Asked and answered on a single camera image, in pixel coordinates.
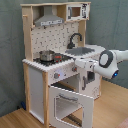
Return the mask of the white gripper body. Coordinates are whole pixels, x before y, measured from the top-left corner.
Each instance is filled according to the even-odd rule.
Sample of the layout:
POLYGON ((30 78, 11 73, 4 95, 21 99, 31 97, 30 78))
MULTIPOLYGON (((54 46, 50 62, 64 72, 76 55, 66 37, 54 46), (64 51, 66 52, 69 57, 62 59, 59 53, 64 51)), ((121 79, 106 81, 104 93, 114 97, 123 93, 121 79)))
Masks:
POLYGON ((86 71, 94 71, 94 66, 96 64, 97 61, 91 58, 75 60, 75 65, 82 69, 85 69, 86 71))

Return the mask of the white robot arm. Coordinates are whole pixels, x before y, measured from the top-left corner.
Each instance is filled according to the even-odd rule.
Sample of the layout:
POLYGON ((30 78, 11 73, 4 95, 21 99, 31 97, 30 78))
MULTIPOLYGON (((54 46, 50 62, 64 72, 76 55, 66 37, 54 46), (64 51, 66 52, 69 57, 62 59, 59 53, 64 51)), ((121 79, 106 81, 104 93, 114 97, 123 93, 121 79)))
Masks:
POLYGON ((75 64, 86 71, 92 71, 105 78, 112 79, 118 75, 117 64, 125 60, 128 60, 128 50, 104 50, 98 61, 91 58, 76 59, 75 64))

